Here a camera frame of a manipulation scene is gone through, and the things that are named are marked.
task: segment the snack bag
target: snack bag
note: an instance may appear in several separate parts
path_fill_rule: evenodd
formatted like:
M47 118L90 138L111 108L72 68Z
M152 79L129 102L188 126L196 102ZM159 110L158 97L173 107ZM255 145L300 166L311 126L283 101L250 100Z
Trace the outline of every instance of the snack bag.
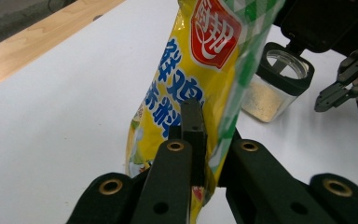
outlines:
M205 188L193 188L191 222L212 195L269 27L283 0L178 0L179 12L157 72L136 112L127 144L127 171L153 163L180 104L197 98L208 134Z

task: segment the black lid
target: black lid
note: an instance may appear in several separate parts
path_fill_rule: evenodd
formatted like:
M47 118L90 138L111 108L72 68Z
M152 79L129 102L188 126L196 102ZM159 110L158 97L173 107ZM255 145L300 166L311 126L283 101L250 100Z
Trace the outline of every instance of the black lid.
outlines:
M286 54L289 54L292 58L295 58L296 60L299 60L301 63L305 64L308 67L308 69L304 71L306 73L306 76L301 79L282 76L280 72L283 70L284 67L282 67L281 69L277 68L276 66L273 67L273 65L271 65L267 59L269 52L272 50L282 51ZM290 50L275 43L267 43L264 47L260 65L258 66L256 73L258 76L266 80L274 87L290 95L299 96L310 86L310 82L312 81L314 73L314 68L311 63L301 58L300 56L295 55Z
M358 22L358 0L299 0L285 15L281 30L297 46L330 50Z

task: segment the black mechanical part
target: black mechanical part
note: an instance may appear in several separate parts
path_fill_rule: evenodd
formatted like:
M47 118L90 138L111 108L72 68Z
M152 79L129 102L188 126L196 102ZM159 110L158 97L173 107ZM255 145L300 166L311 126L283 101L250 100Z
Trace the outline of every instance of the black mechanical part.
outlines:
M131 223L189 222L191 151L191 145L181 139L160 145Z
M275 19L274 24L277 26L281 26L283 18L286 17L288 12L291 10L291 8L297 2L303 2L303 5L313 4L313 3L315 5L317 5L317 3L314 2L313 0L286 0L283 5L283 8L278 13L277 18ZM337 9L336 9L337 11L343 11L343 9L345 9L346 4L348 4L348 1L336 1L336 2L337 2ZM300 10L304 11L304 10L308 10L308 8L304 7L304 8L301 8ZM327 15L325 15L325 16L327 16L327 20L328 20L328 18L334 17L336 14L337 13L328 12ZM320 17L320 20L322 19L321 13L318 12L316 15L318 15ZM334 50L340 54L343 54L345 56L349 56L351 54L351 52L353 52L356 49L358 49L358 21L332 47L332 50Z
M181 139L193 147L191 185L204 187L207 133L199 101L196 98L183 101L181 113Z
M324 112L358 97L358 82L350 89L346 88L355 80L358 80L358 50L342 61L338 69L337 81L320 92L315 102L315 111Z
M282 33L297 46L330 50L358 21L358 0L296 1L282 20Z
M315 175L309 190L337 223L358 224L358 186L350 180L339 175Z
M233 140L222 175L237 223L336 223L256 141Z
M82 194L67 223L129 223L147 173L133 179L117 173L99 176Z

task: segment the glass jar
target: glass jar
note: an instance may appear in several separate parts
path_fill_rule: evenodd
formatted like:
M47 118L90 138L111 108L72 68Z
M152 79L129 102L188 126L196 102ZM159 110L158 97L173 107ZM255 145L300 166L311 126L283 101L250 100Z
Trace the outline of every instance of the glass jar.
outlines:
M263 122L273 121L310 86L313 72L313 66L303 58L267 43L242 109Z

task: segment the red logo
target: red logo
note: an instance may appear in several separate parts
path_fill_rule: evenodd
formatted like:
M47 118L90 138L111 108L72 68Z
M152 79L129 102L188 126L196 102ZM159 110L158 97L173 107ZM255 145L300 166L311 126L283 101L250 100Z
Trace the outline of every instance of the red logo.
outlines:
M193 193L194 193L194 196L196 196L197 200L199 200L199 202L201 202L201 200L202 200L202 188L193 186Z
M199 0L191 18L191 51L197 61L221 68L240 34L241 24L218 0Z

